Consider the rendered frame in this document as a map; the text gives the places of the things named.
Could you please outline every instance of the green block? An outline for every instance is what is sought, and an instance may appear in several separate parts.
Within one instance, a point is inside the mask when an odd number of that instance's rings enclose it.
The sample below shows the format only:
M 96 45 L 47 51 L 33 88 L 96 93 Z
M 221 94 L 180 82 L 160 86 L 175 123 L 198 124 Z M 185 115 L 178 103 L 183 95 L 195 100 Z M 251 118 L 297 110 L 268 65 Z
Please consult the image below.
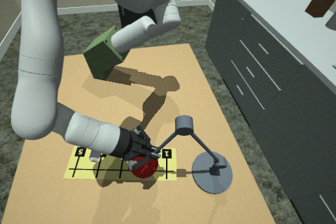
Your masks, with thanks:
M 111 37 L 117 32 L 113 26 L 95 38 L 84 52 L 86 63 L 95 79 L 106 80 L 113 68 L 124 62 L 128 52 L 120 54 L 111 43 Z

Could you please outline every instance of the yellow mat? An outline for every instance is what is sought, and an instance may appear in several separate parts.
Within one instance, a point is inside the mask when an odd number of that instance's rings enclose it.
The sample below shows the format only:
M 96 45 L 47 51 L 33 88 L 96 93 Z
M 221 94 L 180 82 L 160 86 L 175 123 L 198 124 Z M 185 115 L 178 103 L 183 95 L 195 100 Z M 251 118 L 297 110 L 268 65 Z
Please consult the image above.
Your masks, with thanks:
M 98 162 L 91 162 L 90 149 L 74 147 L 63 178 L 75 180 L 159 180 L 176 181 L 176 149 L 164 148 L 156 172 L 141 179 L 128 170 L 128 164 L 119 157 L 101 155 Z

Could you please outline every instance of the round gray base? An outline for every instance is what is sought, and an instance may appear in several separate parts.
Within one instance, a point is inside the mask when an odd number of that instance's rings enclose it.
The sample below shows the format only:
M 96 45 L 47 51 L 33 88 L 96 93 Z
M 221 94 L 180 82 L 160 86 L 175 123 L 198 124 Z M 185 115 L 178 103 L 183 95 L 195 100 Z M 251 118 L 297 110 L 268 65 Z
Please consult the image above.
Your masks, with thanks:
M 219 176 L 214 175 L 212 170 L 210 171 L 210 168 L 214 165 L 214 158 L 207 152 L 203 152 L 196 157 L 192 165 L 192 175 L 196 184 L 202 190 L 207 193 L 219 194 L 226 191 L 231 185 L 232 169 L 225 157 L 216 152 L 213 152 L 213 154 L 220 160 L 218 163 Z

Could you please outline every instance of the white countertop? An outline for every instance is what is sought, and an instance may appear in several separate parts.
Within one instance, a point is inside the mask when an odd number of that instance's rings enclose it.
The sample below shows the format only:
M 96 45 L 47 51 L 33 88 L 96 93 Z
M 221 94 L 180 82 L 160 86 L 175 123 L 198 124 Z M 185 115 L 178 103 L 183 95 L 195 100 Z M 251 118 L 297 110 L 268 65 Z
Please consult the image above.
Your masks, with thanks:
M 313 18 L 311 0 L 239 0 L 336 94 L 336 31 L 326 27 L 332 12 Z

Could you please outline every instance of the wooden table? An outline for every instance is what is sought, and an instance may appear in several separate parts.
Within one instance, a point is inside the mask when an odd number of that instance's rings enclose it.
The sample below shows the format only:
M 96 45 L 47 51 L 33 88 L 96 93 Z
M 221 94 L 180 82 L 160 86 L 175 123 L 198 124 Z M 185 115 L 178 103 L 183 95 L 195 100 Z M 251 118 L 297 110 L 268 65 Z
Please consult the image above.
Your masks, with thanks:
M 189 44 L 133 49 L 110 82 L 95 80 L 83 55 L 66 56 L 58 101 L 78 113 L 131 130 L 142 125 L 159 146 L 175 118 L 193 118 L 195 134 L 230 163 L 233 181 L 211 195 L 193 180 L 204 149 L 176 136 L 177 181 L 63 179 L 74 146 L 50 133 L 26 140 L 3 224 L 275 223 Z

